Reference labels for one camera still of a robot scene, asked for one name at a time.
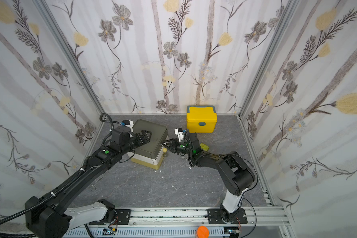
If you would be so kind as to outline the three-drawer cabinet olive white yellow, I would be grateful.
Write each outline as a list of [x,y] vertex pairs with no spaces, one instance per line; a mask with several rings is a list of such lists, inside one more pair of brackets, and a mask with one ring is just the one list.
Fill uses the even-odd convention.
[[168,128],[164,125],[138,119],[133,125],[134,133],[140,133],[142,130],[150,131],[152,133],[150,142],[129,152],[132,156],[131,161],[152,169],[159,169],[163,161],[163,146],[162,142],[168,139]]

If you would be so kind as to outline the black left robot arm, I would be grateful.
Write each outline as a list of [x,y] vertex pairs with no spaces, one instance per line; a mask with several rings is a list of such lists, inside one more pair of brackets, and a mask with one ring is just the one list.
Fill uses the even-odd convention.
[[72,214],[67,210],[94,180],[120,162],[125,154],[148,144],[151,136],[152,132],[146,130],[133,133],[128,127],[113,129],[111,139],[87,157],[72,176],[43,197],[34,196],[26,202],[26,208],[36,206],[25,215],[27,229],[38,238],[61,238],[69,230],[90,222],[117,223],[115,206],[104,199]]

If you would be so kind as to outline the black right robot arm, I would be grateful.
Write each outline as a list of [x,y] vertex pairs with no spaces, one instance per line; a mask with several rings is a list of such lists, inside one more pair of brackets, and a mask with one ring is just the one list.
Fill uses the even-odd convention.
[[161,145],[174,154],[186,155],[191,167],[218,171],[227,192],[217,218],[225,223],[239,219],[244,194],[254,189],[258,182],[256,170],[252,165],[248,165],[248,160],[236,151],[226,154],[211,153],[199,142],[197,134],[188,130],[179,133],[177,138],[162,142]]

